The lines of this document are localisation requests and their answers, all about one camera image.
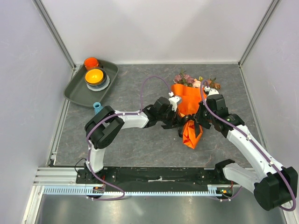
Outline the black ribbon with gold text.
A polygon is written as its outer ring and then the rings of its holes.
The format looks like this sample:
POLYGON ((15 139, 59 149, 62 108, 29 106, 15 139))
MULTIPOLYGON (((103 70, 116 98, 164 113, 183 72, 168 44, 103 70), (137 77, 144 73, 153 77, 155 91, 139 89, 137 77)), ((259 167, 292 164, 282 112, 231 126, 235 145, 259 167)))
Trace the black ribbon with gold text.
POLYGON ((180 124, 178 128, 179 137, 183 138, 186 135, 188 138, 197 138, 202 134, 200 124, 197 121, 190 120, 190 115, 185 116, 185 123, 180 124))

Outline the orange flower bouquet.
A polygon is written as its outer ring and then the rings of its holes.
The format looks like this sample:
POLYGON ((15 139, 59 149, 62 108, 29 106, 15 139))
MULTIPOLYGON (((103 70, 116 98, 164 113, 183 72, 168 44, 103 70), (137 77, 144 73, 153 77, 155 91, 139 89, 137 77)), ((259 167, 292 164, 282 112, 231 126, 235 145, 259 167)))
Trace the orange flower bouquet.
MULTIPOLYGON (((182 115, 195 114, 199 109, 199 102, 202 100, 200 95, 200 84, 204 80, 203 77, 198 79, 186 74, 185 71, 181 71, 174 77, 174 84, 171 86, 171 90, 175 95, 182 98, 182 102, 178 105, 178 112, 182 115)), ((188 138, 183 136, 183 144, 195 149, 202 134, 197 138, 188 138)))

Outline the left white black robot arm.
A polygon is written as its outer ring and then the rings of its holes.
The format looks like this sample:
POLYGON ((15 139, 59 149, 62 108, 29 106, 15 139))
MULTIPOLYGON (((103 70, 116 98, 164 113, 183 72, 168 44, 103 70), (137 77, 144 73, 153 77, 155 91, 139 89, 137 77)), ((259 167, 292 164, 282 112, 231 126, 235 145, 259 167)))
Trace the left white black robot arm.
POLYGON ((179 96, 160 97, 154 104, 141 111, 120 112, 105 106, 85 125, 88 156, 86 167, 89 169, 86 178, 91 183, 102 180, 103 160, 106 148, 113 142, 119 131, 128 128, 149 128, 162 122, 163 129, 181 126, 178 105, 182 102, 179 96))

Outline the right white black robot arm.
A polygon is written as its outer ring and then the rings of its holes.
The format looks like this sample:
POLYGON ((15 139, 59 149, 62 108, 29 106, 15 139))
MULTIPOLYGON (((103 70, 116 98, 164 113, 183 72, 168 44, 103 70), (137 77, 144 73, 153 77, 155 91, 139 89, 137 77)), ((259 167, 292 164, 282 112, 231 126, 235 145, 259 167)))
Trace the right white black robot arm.
POLYGON ((209 129, 213 126, 239 149, 253 168, 253 171, 248 171, 233 160, 222 161, 216 164, 214 171, 218 183, 238 183, 250 191, 267 211, 282 207, 287 202, 292 202, 289 211, 296 208, 297 171, 293 167, 285 168, 259 144, 244 121, 238 115, 229 113, 221 94, 212 89, 207 98, 200 101, 192 119, 196 135, 199 135, 200 127, 209 129))

